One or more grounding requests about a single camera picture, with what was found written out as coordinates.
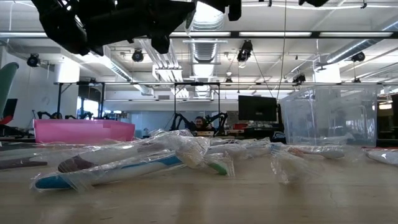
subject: red object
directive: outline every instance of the red object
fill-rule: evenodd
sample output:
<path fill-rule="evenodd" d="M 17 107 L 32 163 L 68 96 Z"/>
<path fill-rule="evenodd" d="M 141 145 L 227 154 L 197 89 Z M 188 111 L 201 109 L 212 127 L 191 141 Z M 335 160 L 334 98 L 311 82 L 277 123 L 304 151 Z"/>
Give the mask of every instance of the red object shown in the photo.
<path fill-rule="evenodd" d="M 5 118 L 3 118 L 2 120 L 0 120 L 0 124 L 8 124 L 12 121 L 13 117 L 11 115 L 6 116 Z"/>
<path fill-rule="evenodd" d="M 36 119 L 37 143 L 101 144 L 107 139 L 134 140 L 136 126 L 113 120 Z"/>
<path fill-rule="evenodd" d="M 243 130 L 248 124 L 234 124 L 234 130 Z"/>

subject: black monitor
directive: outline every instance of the black monitor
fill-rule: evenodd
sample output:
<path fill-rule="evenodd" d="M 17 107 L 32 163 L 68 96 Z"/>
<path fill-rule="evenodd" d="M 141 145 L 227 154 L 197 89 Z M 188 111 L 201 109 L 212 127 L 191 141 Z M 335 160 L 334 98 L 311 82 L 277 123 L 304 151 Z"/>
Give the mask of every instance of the black monitor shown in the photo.
<path fill-rule="evenodd" d="M 239 96 L 239 120 L 277 121 L 275 98 L 261 96 Z"/>

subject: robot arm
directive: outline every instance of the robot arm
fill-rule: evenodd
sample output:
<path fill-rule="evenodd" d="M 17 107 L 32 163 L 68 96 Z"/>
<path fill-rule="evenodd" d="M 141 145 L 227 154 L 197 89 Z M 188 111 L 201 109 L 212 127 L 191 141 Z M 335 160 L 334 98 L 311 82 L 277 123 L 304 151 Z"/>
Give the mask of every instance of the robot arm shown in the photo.
<path fill-rule="evenodd" d="M 178 125 L 175 125 L 175 122 L 177 121 L 177 118 L 180 118 L 178 121 Z M 172 127 L 171 127 L 171 131 L 175 131 L 178 130 L 181 124 L 181 121 L 184 121 L 184 123 L 189 127 L 190 131 L 193 131 L 195 128 L 195 124 L 189 120 L 187 120 L 184 116 L 182 116 L 182 114 L 180 113 L 176 113 L 174 115 L 174 119 L 173 119 L 173 123 L 172 123 Z"/>

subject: person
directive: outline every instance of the person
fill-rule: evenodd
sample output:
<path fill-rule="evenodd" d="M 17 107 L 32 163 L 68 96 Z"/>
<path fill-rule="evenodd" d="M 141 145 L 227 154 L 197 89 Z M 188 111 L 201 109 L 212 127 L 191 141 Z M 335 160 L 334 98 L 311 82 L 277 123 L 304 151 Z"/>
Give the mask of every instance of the person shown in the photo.
<path fill-rule="evenodd" d="M 195 126 L 197 131 L 216 131 L 216 129 L 211 124 L 204 127 L 205 124 L 206 120 L 202 116 L 197 116 L 195 118 Z"/>

